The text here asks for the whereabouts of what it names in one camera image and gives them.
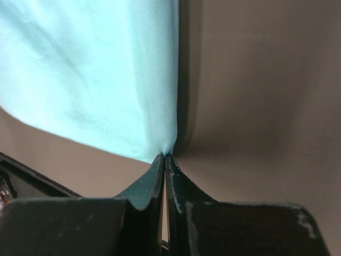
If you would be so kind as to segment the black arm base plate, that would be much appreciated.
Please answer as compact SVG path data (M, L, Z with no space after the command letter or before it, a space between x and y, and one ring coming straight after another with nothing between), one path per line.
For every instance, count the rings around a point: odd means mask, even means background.
M1 153L1 212L12 201L33 201L39 212L53 212L54 203L82 195Z

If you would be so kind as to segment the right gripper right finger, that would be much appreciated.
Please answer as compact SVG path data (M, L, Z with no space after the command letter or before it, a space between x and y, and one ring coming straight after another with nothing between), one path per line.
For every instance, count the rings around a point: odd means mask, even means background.
M311 214L293 203L226 203L165 158L169 255L329 255Z

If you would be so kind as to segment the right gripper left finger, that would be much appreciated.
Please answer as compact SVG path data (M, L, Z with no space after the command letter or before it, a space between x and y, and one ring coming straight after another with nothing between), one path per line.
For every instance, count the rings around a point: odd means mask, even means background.
M1 212L1 255L163 255L164 157L114 197L65 198L53 212L12 201Z

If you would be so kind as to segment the teal t-shirt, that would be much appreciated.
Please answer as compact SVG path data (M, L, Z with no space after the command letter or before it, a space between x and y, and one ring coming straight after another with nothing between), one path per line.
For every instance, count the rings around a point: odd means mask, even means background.
M1 108L151 163L177 137L178 1L1 1Z

